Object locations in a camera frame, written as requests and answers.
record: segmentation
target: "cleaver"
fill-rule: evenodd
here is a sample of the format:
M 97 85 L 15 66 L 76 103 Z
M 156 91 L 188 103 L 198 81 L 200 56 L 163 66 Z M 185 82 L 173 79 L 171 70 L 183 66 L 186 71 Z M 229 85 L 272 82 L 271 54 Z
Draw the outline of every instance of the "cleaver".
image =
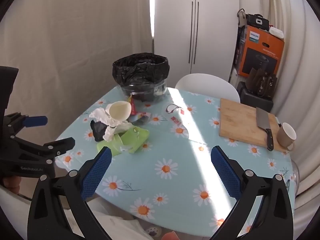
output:
M 257 126 L 262 128 L 267 133 L 267 149 L 269 151 L 273 150 L 273 137 L 270 129 L 270 122 L 268 112 L 262 110 L 261 108 L 256 108 L 256 118 Z

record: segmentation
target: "floral tablecloth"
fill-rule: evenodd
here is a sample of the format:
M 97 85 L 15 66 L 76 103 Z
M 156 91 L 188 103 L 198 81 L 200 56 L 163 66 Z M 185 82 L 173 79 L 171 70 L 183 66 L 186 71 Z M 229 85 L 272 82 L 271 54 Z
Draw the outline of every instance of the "floral tablecloth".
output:
M 97 143 L 90 129 L 89 113 L 119 100 L 126 98 L 118 88 L 112 89 L 61 134 L 58 139 L 73 137 L 76 146 L 57 157 L 59 167 L 79 169 L 86 160 L 95 157 Z M 170 104 L 189 111 L 192 122 L 188 131 L 165 116 L 165 107 Z M 162 101 L 136 101 L 138 111 L 152 114 L 149 123 L 141 126 L 150 131 L 150 136 L 136 153 L 113 157 L 96 192 L 119 208 L 156 225 L 197 236 L 212 236 L 236 203 L 211 163 L 211 148 L 219 145 L 244 170 L 251 169 L 264 177 L 282 174 L 293 208 L 294 182 L 289 154 L 220 137 L 219 106 L 219 99 L 171 88 Z M 260 201 L 261 197 L 257 197 L 241 234 L 250 229 Z

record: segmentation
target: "crumpled tissue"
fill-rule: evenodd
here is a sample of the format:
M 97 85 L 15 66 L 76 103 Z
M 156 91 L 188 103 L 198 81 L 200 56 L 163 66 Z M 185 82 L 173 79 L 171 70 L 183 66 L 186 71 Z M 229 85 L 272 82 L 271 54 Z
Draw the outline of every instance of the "crumpled tissue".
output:
M 112 119 L 102 107 L 95 109 L 89 117 L 95 118 L 97 122 L 102 122 L 108 125 L 103 136 L 103 139 L 108 142 L 113 140 L 115 134 L 125 132 L 133 127 L 133 124 L 128 121 L 121 122 Z

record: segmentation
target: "blue textured pad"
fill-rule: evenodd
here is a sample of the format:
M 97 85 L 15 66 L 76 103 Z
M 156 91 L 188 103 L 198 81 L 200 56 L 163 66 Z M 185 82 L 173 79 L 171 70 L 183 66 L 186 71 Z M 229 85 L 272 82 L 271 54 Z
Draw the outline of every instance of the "blue textured pad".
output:
M 217 147 L 211 150 L 211 161 L 230 197 L 237 201 L 241 197 L 241 181 Z
M 81 197 L 86 200 L 92 197 L 112 160 L 111 150 L 105 147 L 104 152 L 97 159 L 91 170 L 82 181 Z
M 25 127 L 44 126 L 47 123 L 48 123 L 48 118 L 46 116 L 26 117 L 22 122 L 22 124 Z

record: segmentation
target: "cabinet door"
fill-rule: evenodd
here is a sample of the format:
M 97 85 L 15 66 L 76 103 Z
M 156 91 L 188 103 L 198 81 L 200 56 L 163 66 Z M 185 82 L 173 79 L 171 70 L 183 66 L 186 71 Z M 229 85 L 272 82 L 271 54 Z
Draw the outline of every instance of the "cabinet door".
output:
M 234 57 L 239 0 L 196 0 L 196 28 L 191 73 L 228 81 Z
M 167 84 L 175 87 L 190 74 L 195 0 L 156 0 L 155 4 L 155 54 L 168 58 Z

